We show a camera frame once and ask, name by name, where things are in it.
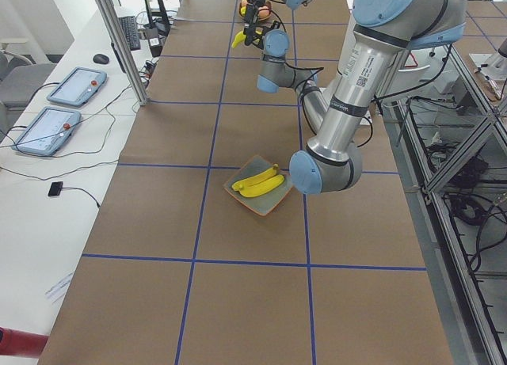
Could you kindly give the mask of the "black computer mouse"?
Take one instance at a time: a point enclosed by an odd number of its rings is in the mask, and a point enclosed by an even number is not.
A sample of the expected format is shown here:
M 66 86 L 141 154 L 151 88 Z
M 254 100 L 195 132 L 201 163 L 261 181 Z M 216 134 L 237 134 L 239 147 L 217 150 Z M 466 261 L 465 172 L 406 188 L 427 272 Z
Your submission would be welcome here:
M 107 65 L 110 62 L 109 57 L 105 54 L 96 54 L 93 56 L 92 60 L 94 63 L 101 65 Z

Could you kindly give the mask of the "red cylinder object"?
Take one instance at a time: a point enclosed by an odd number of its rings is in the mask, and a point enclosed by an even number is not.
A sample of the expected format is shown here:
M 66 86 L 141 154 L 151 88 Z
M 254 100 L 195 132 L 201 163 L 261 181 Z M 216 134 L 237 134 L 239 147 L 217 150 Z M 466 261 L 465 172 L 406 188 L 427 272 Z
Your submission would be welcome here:
M 38 359 L 49 336 L 1 327 L 1 355 Z

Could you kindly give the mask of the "black keyboard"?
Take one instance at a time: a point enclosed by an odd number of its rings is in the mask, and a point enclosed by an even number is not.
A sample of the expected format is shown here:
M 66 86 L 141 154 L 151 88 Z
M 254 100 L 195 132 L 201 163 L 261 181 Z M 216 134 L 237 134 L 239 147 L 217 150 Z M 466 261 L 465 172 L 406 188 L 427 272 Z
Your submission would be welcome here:
M 131 51 L 141 49 L 140 38 L 137 29 L 135 16 L 124 16 L 118 18 L 121 31 L 124 34 L 127 45 Z

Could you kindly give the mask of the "teach pendant far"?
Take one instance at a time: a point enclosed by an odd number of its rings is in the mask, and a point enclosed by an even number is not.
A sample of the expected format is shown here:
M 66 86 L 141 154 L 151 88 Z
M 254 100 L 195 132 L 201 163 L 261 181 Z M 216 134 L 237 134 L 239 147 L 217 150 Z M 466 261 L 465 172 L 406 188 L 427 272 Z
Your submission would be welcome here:
M 87 103 L 105 84 L 108 75 L 102 70 L 75 67 L 47 95 L 47 100 L 59 105 L 80 107 Z

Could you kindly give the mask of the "aluminium frame post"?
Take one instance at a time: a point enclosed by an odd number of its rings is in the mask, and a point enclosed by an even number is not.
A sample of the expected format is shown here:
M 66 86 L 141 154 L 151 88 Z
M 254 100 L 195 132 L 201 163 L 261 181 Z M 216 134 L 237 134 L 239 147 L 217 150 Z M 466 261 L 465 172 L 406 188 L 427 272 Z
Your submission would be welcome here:
M 131 50 L 120 27 L 120 22 L 116 14 L 115 6 L 112 0 L 95 0 L 101 13 L 105 27 L 112 41 L 113 51 L 118 57 L 120 67 L 127 75 L 128 81 L 134 90 L 137 101 L 140 106 L 144 106 L 147 101 L 147 92 L 139 76 L 138 67 L 135 64 Z

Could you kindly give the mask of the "teach pendant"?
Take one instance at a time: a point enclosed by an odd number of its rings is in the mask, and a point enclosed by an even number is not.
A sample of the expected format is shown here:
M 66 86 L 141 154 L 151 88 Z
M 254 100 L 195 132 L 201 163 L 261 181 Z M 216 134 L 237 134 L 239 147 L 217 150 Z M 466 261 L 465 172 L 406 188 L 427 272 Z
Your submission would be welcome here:
M 59 105 L 80 107 L 87 103 L 105 84 L 108 75 L 102 70 L 75 67 L 47 95 L 47 100 Z
M 82 122 L 79 111 L 60 108 L 43 108 L 12 145 L 23 154 L 48 157 L 58 151 Z

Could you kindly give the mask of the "small black box device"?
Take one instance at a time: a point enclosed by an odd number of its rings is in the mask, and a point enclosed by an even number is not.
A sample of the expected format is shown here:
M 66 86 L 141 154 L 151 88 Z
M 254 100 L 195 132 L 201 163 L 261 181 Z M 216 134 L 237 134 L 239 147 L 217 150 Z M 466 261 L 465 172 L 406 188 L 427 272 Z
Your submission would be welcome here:
M 51 183 L 50 188 L 48 190 L 48 197 L 57 197 L 60 195 L 62 190 L 63 190 L 63 182 L 54 181 Z

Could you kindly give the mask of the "teach pendant near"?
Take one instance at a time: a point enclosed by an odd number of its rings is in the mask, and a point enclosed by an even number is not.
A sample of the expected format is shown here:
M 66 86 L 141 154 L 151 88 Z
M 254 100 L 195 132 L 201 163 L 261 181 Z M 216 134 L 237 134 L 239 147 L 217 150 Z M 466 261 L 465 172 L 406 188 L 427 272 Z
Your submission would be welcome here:
M 58 151 L 82 122 L 79 111 L 60 108 L 43 108 L 12 145 L 23 154 L 48 157 Z

